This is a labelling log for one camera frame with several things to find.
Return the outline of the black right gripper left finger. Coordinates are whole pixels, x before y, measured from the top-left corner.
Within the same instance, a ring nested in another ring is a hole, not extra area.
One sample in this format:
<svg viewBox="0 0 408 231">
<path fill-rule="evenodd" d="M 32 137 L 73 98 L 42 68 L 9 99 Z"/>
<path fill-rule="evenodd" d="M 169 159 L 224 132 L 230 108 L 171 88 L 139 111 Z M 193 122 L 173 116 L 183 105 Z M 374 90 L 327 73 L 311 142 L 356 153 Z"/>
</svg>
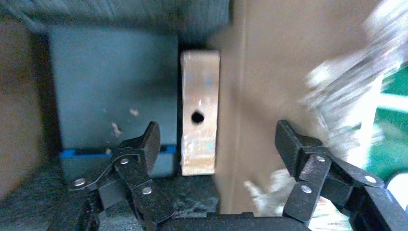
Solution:
<svg viewBox="0 0 408 231">
<path fill-rule="evenodd" d="M 125 199 L 144 230 L 157 231 L 174 215 L 174 208 L 151 178 L 160 151 L 160 129 L 150 122 L 145 132 L 125 140 L 114 149 L 109 160 L 83 173 L 69 184 L 67 229 L 95 231 L 99 214 L 106 208 L 100 190 L 119 182 L 120 193 L 110 193 L 115 203 Z"/>
</svg>

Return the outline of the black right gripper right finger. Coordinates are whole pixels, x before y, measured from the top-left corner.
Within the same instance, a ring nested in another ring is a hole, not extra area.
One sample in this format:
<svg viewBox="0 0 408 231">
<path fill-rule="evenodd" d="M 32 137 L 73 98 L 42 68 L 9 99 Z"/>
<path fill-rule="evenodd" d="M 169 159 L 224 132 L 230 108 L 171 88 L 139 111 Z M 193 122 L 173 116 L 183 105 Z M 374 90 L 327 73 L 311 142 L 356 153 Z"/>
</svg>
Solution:
<svg viewBox="0 0 408 231">
<path fill-rule="evenodd" d="M 343 209 L 365 186 L 384 187 L 379 177 L 335 157 L 319 139 L 298 134 L 287 120 L 276 124 L 275 146 L 296 181 L 284 206 L 285 217 L 309 223 L 320 197 Z"/>
</svg>

